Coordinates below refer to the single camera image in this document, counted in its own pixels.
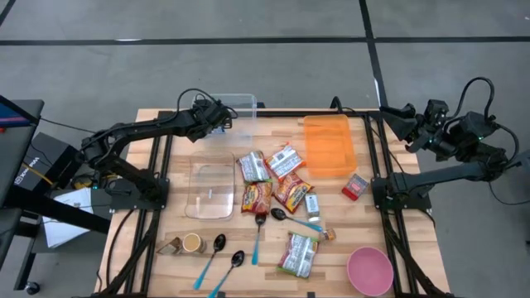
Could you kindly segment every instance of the white paper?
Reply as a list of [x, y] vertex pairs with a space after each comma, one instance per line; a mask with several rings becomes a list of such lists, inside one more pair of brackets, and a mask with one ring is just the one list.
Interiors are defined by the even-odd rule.
[[[88, 188], [72, 191], [65, 195], [59, 195], [55, 197], [54, 200], [62, 204], [68, 204], [72, 207], [82, 207], [80, 209], [83, 211], [91, 214], [94, 213], [91, 207], [92, 200], [90, 198], [90, 189]], [[46, 241], [49, 248], [56, 248], [89, 231], [86, 228], [76, 227], [67, 223], [60, 223], [55, 221], [55, 219], [47, 217], [43, 217], [43, 222], [46, 231]]]

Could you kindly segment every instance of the orange plastic container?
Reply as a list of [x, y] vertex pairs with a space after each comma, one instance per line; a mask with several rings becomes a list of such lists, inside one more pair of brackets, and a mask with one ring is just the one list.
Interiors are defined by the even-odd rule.
[[306, 116], [306, 162], [313, 177], [349, 175], [357, 168], [348, 117], [345, 115]]

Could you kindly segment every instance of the cup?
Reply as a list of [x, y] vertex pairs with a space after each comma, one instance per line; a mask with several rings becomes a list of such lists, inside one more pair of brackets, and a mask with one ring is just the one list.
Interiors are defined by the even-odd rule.
[[203, 253], [206, 250], [206, 242], [196, 233], [189, 233], [182, 240], [182, 247], [187, 252]]

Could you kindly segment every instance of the computer screen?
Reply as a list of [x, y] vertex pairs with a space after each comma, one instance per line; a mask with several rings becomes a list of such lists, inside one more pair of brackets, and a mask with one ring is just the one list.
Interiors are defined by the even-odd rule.
[[34, 122], [26, 111], [0, 95], [0, 127], [24, 127]]

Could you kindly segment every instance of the blue-handled spoon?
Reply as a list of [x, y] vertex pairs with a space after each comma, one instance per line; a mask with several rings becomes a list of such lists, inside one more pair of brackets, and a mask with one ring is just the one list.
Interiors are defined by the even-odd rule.
[[226, 281], [226, 277], [229, 276], [232, 269], [235, 267], [241, 266], [243, 264], [243, 260], [245, 259], [245, 252], [244, 251], [238, 251], [232, 256], [232, 266], [229, 269], [228, 272], [224, 275], [221, 282], [215, 287], [215, 289], [208, 295], [208, 298], [215, 298], [217, 296], [217, 292], [221, 289], [221, 286], [224, 284], [224, 281]]
[[303, 225], [305, 225], [308, 228], [312, 228], [316, 232], [322, 232], [324, 230], [320, 225], [313, 224], [313, 223], [306, 223], [306, 222], [303, 222], [303, 221], [298, 220], [298, 219], [290, 218], [290, 217], [288, 217], [285, 214], [285, 212], [283, 212], [283, 210], [281, 210], [279, 208], [272, 208], [271, 209], [271, 214], [272, 214], [273, 218], [275, 218], [277, 220], [290, 219], [293, 222], [296, 222], [296, 223], [299, 223], [299, 224], [303, 224]]
[[262, 225], [265, 224], [266, 219], [267, 219], [266, 214], [256, 214], [256, 218], [254, 219], [256, 221], [256, 224], [258, 225], [258, 235], [256, 235], [256, 243], [254, 244], [254, 253], [252, 255], [253, 265], [258, 264], [259, 230], [261, 229]]
[[206, 275], [206, 272], [208, 271], [208, 268], [210, 267], [210, 263], [212, 263], [212, 260], [214, 259], [215, 254], [217, 252], [220, 252], [220, 251], [223, 250], [225, 244], [226, 244], [226, 237], [224, 236], [224, 234], [220, 234], [219, 236], [217, 236], [215, 238], [215, 240], [214, 240], [214, 253], [212, 254], [212, 257], [210, 258], [210, 260], [206, 264], [206, 267], [202, 271], [202, 273], [200, 274], [199, 278], [197, 278], [197, 280], [193, 284], [193, 289], [194, 290], [199, 290], [200, 289], [200, 285], [202, 284], [202, 281], [205, 279], [205, 275]]

